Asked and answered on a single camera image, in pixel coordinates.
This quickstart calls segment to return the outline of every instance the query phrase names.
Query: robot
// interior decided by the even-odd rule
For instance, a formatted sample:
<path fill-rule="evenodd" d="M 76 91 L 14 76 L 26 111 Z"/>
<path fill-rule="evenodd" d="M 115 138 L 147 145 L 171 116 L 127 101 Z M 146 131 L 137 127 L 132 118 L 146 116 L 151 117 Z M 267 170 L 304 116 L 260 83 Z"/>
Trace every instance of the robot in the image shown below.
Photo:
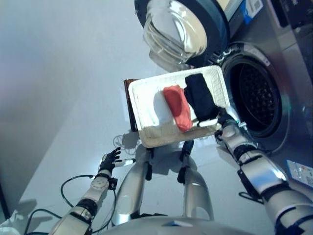
<path fill-rule="evenodd" d="M 221 129 L 216 141 L 225 147 L 240 166 L 238 175 L 252 198 L 262 199 L 276 234 L 313 234 L 313 202 L 289 187 L 283 172 L 258 147 L 234 109 L 219 114 Z M 214 222 L 207 185 L 190 164 L 193 141 L 186 141 L 180 155 L 178 182 L 184 184 L 183 216 L 140 216 L 144 182 L 149 174 L 153 151 L 136 161 L 125 177 L 116 200 L 112 217 L 113 228 L 105 234 L 234 234 L 246 232 Z M 104 155 L 90 189 L 76 206 L 54 226 L 50 235 L 90 235 L 91 224 L 109 189 L 116 187 L 112 170 L 120 153 L 117 148 Z"/>

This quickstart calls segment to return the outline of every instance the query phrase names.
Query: white floor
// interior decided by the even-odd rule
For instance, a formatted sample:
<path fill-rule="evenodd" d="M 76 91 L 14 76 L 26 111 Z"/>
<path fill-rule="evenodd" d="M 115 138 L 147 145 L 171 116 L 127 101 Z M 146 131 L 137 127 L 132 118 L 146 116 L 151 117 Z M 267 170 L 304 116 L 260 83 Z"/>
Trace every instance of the white floor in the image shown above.
<path fill-rule="evenodd" d="M 64 215 L 69 207 L 60 196 L 62 182 L 78 174 L 95 174 L 102 155 L 114 149 L 114 138 L 129 132 L 122 81 L 164 72 L 149 60 L 149 50 L 142 40 L 142 27 L 134 13 L 133 0 L 77 2 L 79 4 L 74 9 L 62 1 L 42 6 L 36 3 L 29 7 L 29 10 L 37 10 L 33 14 L 35 16 L 41 10 L 42 15 L 64 11 L 60 18 L 56 18 L 59 21 L 53 30 L 56 33 L 58 30 L 69 33 L 72 40 L 77 37 L 75 53 L 68 58 L 64 67 L 69 70 L 71 66 L 75 66 L 73 69 L 83 67 L 86 70 L 83 78 L 77 74 L 81 82 L 77 89 L 79 92 L 17 206 L 14 226 L 20 232 L 35 208 L 45 208 Z M 73 23 L 67 25 L 68 28 L 62 27 L 68 15 L 68 7 L 73 9 L 73 14 L 80 22 L 77 28 L 73 28 Z M 33 20 L 34 23 L 40 22 L 41 18 Z M 66 39 L 58 37 L 54 40 L 62 42 Z M 74 83 L 75 79 L 71 78 L 70 82 Z M 70 84 L 67 85 L 69 92 L 72 92 Z M 173 161 L 177 155 L 170 156 L 169 148 L 157 150 L 159 153 L 155 158 L 154 170 L 158 173 L 154 173 L 152 180 L 146 182 L 141 212 L 182 214 L 183 186 L 176 181 L 179 166 L 177 161 Z M 121 157 L 129 158 L 131 154 L 122 151 Z M 230 156 L 217 151 L 212 137 L 196 140 L 192 157 L 209 187 L 216 221 L 254 234 L 274 234 L 263 206 L 238 196 L 244 187 L 237 170 L 226 162 L 231 162 Z M 113 171 L 113 176 L 119 179 L 118 187 L 130 167 Z M 75 203 L 89 184 L 88 179 L 71 182 L 66 186 L 65 194 Z M 99 228 L 107 217 L 112 202 L 113 195 L 109 192 L 94 221 L 94 228 Z M 30 230 L 48 232 L 55 222 L 49 215 L 39 213 Z"/>

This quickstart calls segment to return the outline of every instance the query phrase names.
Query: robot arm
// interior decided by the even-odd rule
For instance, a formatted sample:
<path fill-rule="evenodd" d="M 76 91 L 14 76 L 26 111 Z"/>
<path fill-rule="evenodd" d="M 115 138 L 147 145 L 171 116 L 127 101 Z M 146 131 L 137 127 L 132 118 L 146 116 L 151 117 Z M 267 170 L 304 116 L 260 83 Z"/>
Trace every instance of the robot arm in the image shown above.
<path fill-rule="evenodd" d="M 111 177 L 120 148 L 105 154 L 98 174 L 81 200 L 54 226 L 50 235 L 90 235 L 91 223 L 107 196 L 108 189 L 115 189 L 117 179 Z"/>
<path fill-rule="evenodd" d="M 262 198 L 276 234 L 313 234 L 313 202 L 292 190 L 283 172 L 267 157 L 249 134 L 245 123 L 226 111 L 215 133 L 240 166 L 238 175 L 249 195 Z"/>

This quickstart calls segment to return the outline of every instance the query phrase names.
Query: washing machine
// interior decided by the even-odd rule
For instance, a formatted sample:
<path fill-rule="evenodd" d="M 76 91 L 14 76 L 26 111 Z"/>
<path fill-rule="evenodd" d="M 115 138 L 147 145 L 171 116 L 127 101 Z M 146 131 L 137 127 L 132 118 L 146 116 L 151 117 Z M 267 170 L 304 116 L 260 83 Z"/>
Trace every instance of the washing machine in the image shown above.
<path fill-rule="evenodd" d="M 228 16 L 216 0 L 134 3 L 153 61 L 220 65 L 231 105 L 269 156 L 289 174 L 313 167 L 310 0 L 243 0 Z"/>

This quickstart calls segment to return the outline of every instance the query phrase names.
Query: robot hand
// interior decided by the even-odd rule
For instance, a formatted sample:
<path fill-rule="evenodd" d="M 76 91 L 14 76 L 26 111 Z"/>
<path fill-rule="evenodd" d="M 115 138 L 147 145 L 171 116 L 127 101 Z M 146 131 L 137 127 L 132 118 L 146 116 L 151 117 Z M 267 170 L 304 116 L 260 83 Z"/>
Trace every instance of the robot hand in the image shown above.
<path fill-rule="evenodd" d="M 115 167 L 115 160 L 119 159 L 119 154 L 121 153 L 121 148 L 118 147 L 115 150 L 113 150 L 111 153 L 105 154 L 102 158 L 102 161 L 100 163 L 98 172 L 101 170 L 108 170 L 111 174 Z"/>

